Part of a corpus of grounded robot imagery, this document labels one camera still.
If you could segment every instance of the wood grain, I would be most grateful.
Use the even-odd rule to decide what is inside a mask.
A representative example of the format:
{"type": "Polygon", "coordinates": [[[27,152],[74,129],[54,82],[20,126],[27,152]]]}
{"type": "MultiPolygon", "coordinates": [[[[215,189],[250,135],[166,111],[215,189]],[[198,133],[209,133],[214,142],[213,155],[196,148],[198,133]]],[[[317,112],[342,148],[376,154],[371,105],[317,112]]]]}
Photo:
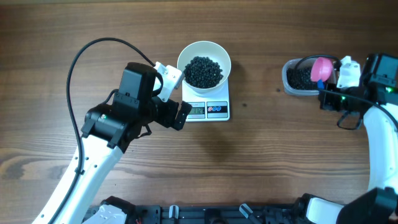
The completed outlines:
{"type": "MultiPolygon", "coordinates": [[[[181,50],[212,40],[230,54],[231,120],[152,124],[107,176],[94,204],[291,203],[308,192],[348,203],[368,186],[367,135],[335,126],[316,97],[283,92],[281,70],[310,54],[398,54],[396,2],[175,1],[0,6],[0,223],[30,223],[75,151],[65,100],[78,50],[118,37],[151,60],[176,65],[181,50]]],[[[137,54],[115,43],[88,49],[72,78],[79,127],[117,88],[137,54]]],[[[181,100],[181,91],[172,98],[181,100]]]]}

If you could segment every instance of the scale display screen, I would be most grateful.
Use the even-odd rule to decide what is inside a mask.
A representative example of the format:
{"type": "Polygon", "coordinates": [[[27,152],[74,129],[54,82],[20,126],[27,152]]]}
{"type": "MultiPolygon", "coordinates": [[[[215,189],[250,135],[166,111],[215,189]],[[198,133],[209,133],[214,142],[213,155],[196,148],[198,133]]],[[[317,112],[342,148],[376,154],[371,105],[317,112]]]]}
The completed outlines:
{"type": "Polygon", "coordinates": [[[205,114],[205,108],[192,108],[189,114],[205,114]]]}

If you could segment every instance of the kitchen scale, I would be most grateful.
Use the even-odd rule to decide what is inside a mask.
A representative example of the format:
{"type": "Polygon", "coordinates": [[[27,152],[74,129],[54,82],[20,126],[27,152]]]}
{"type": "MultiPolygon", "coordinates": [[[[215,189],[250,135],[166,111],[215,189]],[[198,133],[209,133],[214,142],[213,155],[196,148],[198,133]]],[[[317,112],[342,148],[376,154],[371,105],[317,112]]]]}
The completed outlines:
{"type": "Polygon", "coordinates": [[[182,82],[182,100],[192,105],[187,122],[229,120],[228,80],[221,85],[216,90],[197,93],[182,82]]]}

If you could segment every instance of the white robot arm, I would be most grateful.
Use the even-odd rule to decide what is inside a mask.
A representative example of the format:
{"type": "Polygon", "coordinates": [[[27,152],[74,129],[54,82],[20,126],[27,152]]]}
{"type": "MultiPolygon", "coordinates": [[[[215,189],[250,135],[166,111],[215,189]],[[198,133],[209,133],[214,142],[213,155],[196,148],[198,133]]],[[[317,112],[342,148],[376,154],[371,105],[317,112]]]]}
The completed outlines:
{"type": "MultiPolygon", "coordinates": [[[[347,56],[341,60],[340,77],[336,91],[349,91],[351,87],[358,87],[360,81],[367,82],[367,85],[373,88],[372,93],[377,94],[377,97],[374,97],[373,100],[385,101],[385,105],[379,106],[384,108],[390,116],[376,106],[370,107],[363,115],[369,139],[370,177],[368,191],[388,188],[398,193],[398,131],[396,125],[398,96],[397,93],[393,92],[396,91],[395,88],[391,87],[396,83],[394,79],[398,63],[396,58],[389,55],[371,55],[369,58],[362,75],[358,69],[359,64],[351,61],[351,57],[347,56]]],[[[306,217],[313,223],[334,224],[338,221],[342,209],[342,205],[315,197],[311,198],[308,203],[306,217]]]]}
{"type": "MultiPolygon", "coordinates": [[[[158,98],[162,102],[166,103],[170,98],[172,90],[178,88],[180,81],[183,78],[182,72],[170,65],[165,67],[159,62],[156,62],[156,66],[154,68],[159,74],[162,75],[164,81],[163,88],[159,93],[158,98]]],[[[160,81],[157,80],[153,90],[156,90],[159,87],[160,81]]],[[[102,115],[98,117],[97,122],[105,123],[107,120],[107,116],[102,115]]],[[[105,177],[113,169],[115,164],[119,162],[124,153],[119,146],[111,148],[108,144],[108,141],[92,134],[87,135],[87,137],[82,137],[81,140],[85,153],[83,155],[84,173],[79,177],[74,191],[72,192],[69,200],[63,206],[62,211],[53,221],[54,223],[81,223],[105,177]]],[[[73,155],[72,161],[68,166],[68,169],[61,178],[57,188],[54,190],[50,200],[34,220],[34,224],[47,224],[50,222],[51,218],[68,192],[70,184],[75,176],[78,159],[79,153],[77,148],[75,154],[73,155]]],[[[111,223],[118,223],[118,221],[123,220],[120,223],[124,223],[124,219],[126,217],[125,213],[113,211],[111,214],[112,215],[110,215],[110,213],[106,213],[102,215],[101,219],[103,219],[103,221],[109,219],[108,221],[111,223]]]]}

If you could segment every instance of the black beans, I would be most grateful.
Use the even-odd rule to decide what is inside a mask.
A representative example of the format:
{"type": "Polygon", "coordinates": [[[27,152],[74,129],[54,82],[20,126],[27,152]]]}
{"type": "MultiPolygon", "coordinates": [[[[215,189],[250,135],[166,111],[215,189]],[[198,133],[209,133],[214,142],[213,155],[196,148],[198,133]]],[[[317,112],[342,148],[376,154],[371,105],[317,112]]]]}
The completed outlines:
{"type": "Polygon", "coordinates": [[[317,83],[311,81],[311,67],[287,70],[287,82],[296,90],[316,90],[317,83]]]}
{"type": "Polygon", "coordinates": [[[185,66],[185,81],[197,88],[211,88],[217,86],[223,79],[222,71],[217,62],[208,57],[196,56],[185,66]]]}

